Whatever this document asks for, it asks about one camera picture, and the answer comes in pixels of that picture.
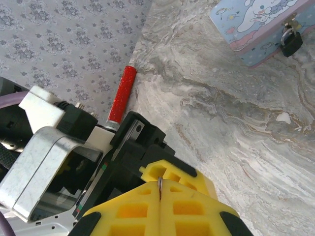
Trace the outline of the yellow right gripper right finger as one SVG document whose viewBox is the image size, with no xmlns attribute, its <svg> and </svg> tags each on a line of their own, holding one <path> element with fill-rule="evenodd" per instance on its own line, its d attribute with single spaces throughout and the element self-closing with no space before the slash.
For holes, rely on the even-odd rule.
<svg viewBox="0 0 315 236">
<path fill-rule="evenodd" d="M 231 207 L 177 182 L 159 179 L 161 236 L 239 236 L 241 219 Z"/>
</svg>

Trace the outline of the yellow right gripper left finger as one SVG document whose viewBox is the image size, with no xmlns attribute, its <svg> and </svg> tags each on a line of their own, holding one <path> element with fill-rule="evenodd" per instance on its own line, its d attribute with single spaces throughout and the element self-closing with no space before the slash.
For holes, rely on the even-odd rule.
<svg viewBox="0 0 315 236">
<path fill-rule="evenodd" d="M 84 236 L 159 236 L 160 191 L 147 182 L 88 210 Z"/>
</svg>

